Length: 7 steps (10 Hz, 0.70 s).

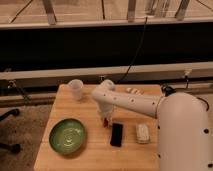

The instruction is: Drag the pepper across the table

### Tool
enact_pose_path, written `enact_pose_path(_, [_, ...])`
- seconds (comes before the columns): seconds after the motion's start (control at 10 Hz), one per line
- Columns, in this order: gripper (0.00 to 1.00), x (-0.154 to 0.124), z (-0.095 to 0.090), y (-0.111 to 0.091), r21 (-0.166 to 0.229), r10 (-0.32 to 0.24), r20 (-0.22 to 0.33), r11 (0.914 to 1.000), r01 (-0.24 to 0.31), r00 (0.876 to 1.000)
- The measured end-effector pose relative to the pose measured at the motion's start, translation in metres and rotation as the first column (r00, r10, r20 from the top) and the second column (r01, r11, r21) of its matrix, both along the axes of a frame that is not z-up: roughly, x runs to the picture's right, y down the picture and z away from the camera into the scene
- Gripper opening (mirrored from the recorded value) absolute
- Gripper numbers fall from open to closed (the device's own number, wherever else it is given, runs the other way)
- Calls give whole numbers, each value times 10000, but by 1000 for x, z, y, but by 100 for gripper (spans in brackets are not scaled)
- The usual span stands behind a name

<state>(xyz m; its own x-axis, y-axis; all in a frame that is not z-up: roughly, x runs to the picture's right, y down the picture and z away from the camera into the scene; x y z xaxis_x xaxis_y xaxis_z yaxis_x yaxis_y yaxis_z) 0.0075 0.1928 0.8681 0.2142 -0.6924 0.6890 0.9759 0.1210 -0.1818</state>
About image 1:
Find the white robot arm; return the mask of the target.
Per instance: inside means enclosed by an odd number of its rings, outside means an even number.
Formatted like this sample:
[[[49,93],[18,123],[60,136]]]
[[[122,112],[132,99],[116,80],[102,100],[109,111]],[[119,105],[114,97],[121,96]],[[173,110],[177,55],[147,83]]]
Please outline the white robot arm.
[[[193,95],[175,92],[169,96],[115,91],[105,80],[92,92],[103,117],[109,105],[157,119],[159,171],[213,171],[209,116]]]

